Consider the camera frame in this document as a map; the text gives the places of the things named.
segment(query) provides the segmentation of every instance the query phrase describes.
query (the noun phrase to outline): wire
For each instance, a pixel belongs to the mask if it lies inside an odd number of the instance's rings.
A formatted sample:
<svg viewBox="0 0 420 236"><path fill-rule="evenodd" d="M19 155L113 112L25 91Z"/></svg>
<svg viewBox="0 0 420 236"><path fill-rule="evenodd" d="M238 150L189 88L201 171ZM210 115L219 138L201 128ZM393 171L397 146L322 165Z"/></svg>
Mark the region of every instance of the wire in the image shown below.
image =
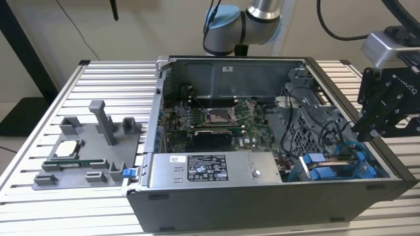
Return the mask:
<svg viewBox="0 0 420 236"><path fill-rule="evenodd" d="M290 92L289 92L289 108L290 108L290 109L289 109L289 120L287 120L287 124L286 124L286 129L285 129L285 131L283 131L283 133L282 133L282 136L281 136L279 148L281 148L282 152L283 152L289 157L291 157L291 158L294 158L294 159L297 159L297 156L295 156L289 150L285 149L285 147L283 147L283 140L285 140L286 134L287 134L287 132L289 132L289 130L290 130L290 126L291 126L291 119L293 119L291 92L293 92L295 89L307 89L307 90L311 91L311 89L307 88L307 87L295 87L295 88L293 88L293 89L290 90Z"/></svg>
<svg viewBox="0 0 420 236"><path fill-rule="evenodd" d="M291 95L291 92L295 90L295 89L306 89L306 90L310 90L313 92L313 90L307 87L294 87L290 92L289 92L289 95Z"/></svg>
<svg viewBox="0 0 420 236"><path fill-rule="evenodd" d="M317 19L319 21L321 27L323 29L323 31L326 32L326 34L341 41L354 41L354 40L359 40L359 39L365 39L367 38L367 35L363 34L361 36L354 36L354 37L341 37L337 36L326 27L325 22L323 22L323 18L322 18L322 14L321 14L321 0L315 0L315 14L317 14Z"/></svg>
<svg viewBox="0 0 420 236"><path fill-rule="evenodd" d="M15 151L13 151L11 149L7 149L6 147L1 147L1 146L0 146L0 149L3 149L3 150L6 150L6 151L9 151L9 152L13 152L13 153L17 153Z"/></svg>
<svg viewBox="0 0 420 236"><path fill-rule="evenodd" d="M63 12L63 14L65 14L66 18L70 20L70 22L71 22L71 24L73 24L73 26L74 26L74 28L75 28L75 30L77 30L77 32L78 32L78 34L79 34L79 37L81 37L81 39L82 39L82 41L83 41L83 44L85 44L85 45L86 45L86 47L90 49L91 53L93 53L93 54L94 54L94 56L95 56L95 59L97 59L97 60L99 60L99 58L98 58L98 56L97 56L95 52L93 51L93 49L90 48L90 46L87 45L87 43L86 43L86 41L85 41L85 39L83 39L83 35L81 34L79 29L77 28L77 26L75 26L75 24L74 24L74 22L73 22L71 18L70 18L70 17L69 17L69 15L66 14L66 12L65 12L65 10L63 10L63 7L62 7L61 3L58 2L58 0L54 0L54 1L57 2L57 4L58 4L58 6L59 6L59 8L61 8L61 10L62 10L62 12Z"/></svg>
<svg viewBox="0 0 420 236"><path fill-rule="evenodd" d="M214 0L210 0L210 5L209 5L207 14L205 15L205 22L203 22L203 27L202 27L202 34L205 34L205 28L206 28L206 26L207 26L207 19L209 19L210 8L211 8L213 3L214 3Z"/></svg>
<svg viewBox="0 0 420 236"><path fill-rule="evenodd" d="M354 146L357 146L361 151L365 149L365 148L361 146L359 143L353 142L353 141L347 141L347 142L345 142L343 144L345 144L345 145L354 145ZM339 144L339 145L335 147L334 154L337 154L338 151L341 150L341 146L342 146L342 145Z"/></svg>
<svg viewBox="0 0 420 236"><path fill-rule="evenodd" d="M283 148L283 139L286 137L286 134L290 130L290 125L291 125L291 119L293 119L293 104L291 104L291 100L290 100L290 97L289 97L289 120L287 120L287 124L286 124L286 129L282 133L282 136L281 136L281 140L279 140L279 148L282 150L282 152L291 158L297 159L295 155L293 153L290 153L285 148Z"/></svg>
<svg viewBox="0 0 420 236"><path fill-rule="evenodd" d="M337 133L338 133L338 141L339 141L339 142L343 142L343 137L342 137L339 125L338 125L338 123L337 123L334 120L330 120L330 121L327 121L327 122L323 124L323 126L322 126L322 128L321 128L319 135L317 136L317 143L318 143L318 144L321 144L321 138L322 138L323 131L325 131L327 125L330 125L330 124L333 124L333 125L335 126L335 131L337 131Z"/></svg>
<svg viewBox="0 0 420 236"><path fill-rule="evenodd" d="M415 38L420 38L420 23L405 10L401 3L397 0L381 0L381 3L385 5L393 17L398 20L409 33L411 33Z"/></svg>
<svg viewBox="0 0 420 236"><path fill-rule="evenodd" d="M350 123L354 123L354 122L347 121L347 122L343 124L343 126L342 126L342 128L341 128L341 132L345 130L345 128L347 127L347 125L349 125Z"/></svg>
<svg viewBox="0 0 420 236"><path fill-rule="evenodd" d="M209 32L210 24L211 24L211 22L213 22L213 20L214 20L215 14L217 14L217 10L218 10L219 3L221 3L221 0L218 0L217 4L215 4L215 6L214 6L214 9L213 9L211 12L210 12L209 17L205 18L203 36L202 36L202 48L205 48L205 46L203 46L203 41L205 41L205 37L206 37L207 32Z"/></svg>

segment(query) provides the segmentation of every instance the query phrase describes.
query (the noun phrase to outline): black stand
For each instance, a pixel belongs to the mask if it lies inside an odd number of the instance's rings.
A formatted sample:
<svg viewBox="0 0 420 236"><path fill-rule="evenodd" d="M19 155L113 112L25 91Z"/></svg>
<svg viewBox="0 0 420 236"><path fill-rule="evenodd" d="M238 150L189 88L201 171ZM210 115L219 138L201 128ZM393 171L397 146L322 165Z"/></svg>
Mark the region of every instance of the black stand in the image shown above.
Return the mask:
<svg viewBox="0 0 420 236"><path fill-rule="evenodd" d="M57 89L5 0L0 0L0 30L42 94L42 98L19 100L0 123L0 136L27 136L57 96Z"/></svg>

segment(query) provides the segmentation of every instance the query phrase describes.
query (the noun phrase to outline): power supply label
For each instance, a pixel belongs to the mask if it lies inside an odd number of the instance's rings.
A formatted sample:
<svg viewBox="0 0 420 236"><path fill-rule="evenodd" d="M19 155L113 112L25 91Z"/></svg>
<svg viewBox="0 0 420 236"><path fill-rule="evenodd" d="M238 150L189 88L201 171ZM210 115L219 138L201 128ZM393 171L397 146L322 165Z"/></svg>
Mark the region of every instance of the power supply label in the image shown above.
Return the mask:
<svg viewBox="0 0 420 236"><path fill-rule="evenodd" d="M223 181L227 179L225 155L187 156L189 181Z"/></svg>

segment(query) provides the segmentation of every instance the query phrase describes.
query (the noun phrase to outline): slotted aluminum surface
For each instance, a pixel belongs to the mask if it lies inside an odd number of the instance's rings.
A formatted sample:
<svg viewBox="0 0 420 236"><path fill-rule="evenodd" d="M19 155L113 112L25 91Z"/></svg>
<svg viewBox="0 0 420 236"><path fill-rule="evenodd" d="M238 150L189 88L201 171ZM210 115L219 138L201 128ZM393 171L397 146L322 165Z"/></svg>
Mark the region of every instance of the slotted aluminum surface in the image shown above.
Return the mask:
<svg viewBox="0 0 420 236"><path fill-rule="evenodd" d="M338 61L318 61L318 64L354 107L359 108L355 104L359 73ZM91 62L77 68L50 111L1 175L0 234L149 235L142 233L118 187L33 191L30 184L61 132L57 124L62 116L74 115L82 123L95 122L86 110L93 99L105 100L105 111L113 121L130 116L142 123L135 162L141 161L154 82L154 62ZM391 138L385 142L420 179L420 137ZM375 203L349 223L183 235L420 235L420 184L397 200Z"/></svg>

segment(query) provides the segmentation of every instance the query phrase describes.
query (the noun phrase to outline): green circuit board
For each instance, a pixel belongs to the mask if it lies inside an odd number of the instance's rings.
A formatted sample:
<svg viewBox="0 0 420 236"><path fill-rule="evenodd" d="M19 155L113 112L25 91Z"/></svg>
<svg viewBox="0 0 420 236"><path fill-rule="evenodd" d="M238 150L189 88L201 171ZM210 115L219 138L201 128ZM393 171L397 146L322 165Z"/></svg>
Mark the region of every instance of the green circuit board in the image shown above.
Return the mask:
<svg viewBox="0 0 420 236"><path fill-rule="evenodd" d="M191 152L194 132L201 130L231 132L231 144L211 151L275 151L273 135L266 125L262 108L250 99L238 99L230 108L178 108L166 113L167 152Z"/></svg>

